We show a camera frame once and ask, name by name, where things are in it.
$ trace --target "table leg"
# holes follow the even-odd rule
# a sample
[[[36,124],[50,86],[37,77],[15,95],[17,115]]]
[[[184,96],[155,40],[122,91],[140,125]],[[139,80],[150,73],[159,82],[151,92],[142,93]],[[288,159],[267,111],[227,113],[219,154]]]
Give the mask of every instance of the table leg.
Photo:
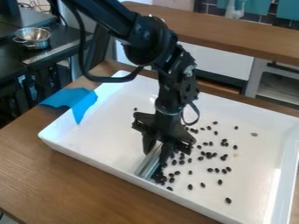
[[[255,98],[261,82],[261,76],[266,71],[267,63],[268,61],[265,59],[254,58],[245,96]]]

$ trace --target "shelf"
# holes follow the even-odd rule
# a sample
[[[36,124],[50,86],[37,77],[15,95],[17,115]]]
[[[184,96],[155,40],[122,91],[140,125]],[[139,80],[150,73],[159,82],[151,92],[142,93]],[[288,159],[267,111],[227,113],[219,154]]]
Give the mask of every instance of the shelf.
[[[264,73],[257,95],[299,105],[299,80]]]

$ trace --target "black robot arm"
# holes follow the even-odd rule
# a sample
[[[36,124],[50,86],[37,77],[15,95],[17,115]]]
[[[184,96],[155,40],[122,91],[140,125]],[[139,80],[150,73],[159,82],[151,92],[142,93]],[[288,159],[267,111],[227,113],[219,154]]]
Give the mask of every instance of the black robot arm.
[[[143,134],[143,151],[148,154],[156,141],[163,143],[160,162],[174,150],[190,154],[195,138],[181,123],[186,105],[198,99],[194,58],[177,44],[177,35],[157,17],[144,17],[117,0],[63,0],[77,20],[81,11],[120,40],[130,61],[139,66],[128,80],[97,78],[101,82],[130,81],[145,66],[158,72],[159,94],[154,115],[136,112],[133,128]]]

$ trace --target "cable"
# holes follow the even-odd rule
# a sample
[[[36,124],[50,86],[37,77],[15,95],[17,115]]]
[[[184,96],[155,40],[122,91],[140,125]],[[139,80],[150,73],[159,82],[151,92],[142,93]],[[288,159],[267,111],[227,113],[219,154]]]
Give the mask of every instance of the cable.
[[[128,74],[127,76],[121,77],[121,78],[113,78],[109,76],[94,76],[90,74],[87,71],[87,68],[84,63],[84,51],[86,46],[86,32],[85,32],[85,25],[81,19],[81,16],[79,12],[67,1],[64,0],[64,3],[66,4],[66,7],[72,12],[72,14],[75,16],[79,28],[80,28],[80,46],[79,46],[79,64],[80,64],[80,70],[82,74],[90,81],[95,82],[126,82],[126,81],[132,81],[142,70],[143,66],[139,66],[137,69],[135,69],[132,73]]]
[[[51,7],[53,7],[53,9],[55,9],[57,15],[65,23],[65,26],[67,27],[68,23],[66,22],[65,18],[61,15],[61,13],[60,13],[59,9],[56,7],[56,5],[51,0],[46,0],[46,1],[51,5]]]

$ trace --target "wooden table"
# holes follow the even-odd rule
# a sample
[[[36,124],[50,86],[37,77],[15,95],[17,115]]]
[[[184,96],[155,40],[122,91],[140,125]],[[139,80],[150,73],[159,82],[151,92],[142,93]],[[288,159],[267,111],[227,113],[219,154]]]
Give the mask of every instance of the wooden table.
[[[132,66],[105,61],[93,74],[111,75]],[[152,72],[143,72],[149,77]],[[69,87],[96,88],[81,77]],[[222,95],[299,117],[299,112],[270,102],[202,87]],[[37,106],[0,130],[0,207],[26,223],[218,223],[104,171],[51,150],[38,133],[66,109]],[[299,222],[299,186],[291,223]]]
[[[299,65],[299,31],[142,3],[124,5],[165,19],[180,41]]]

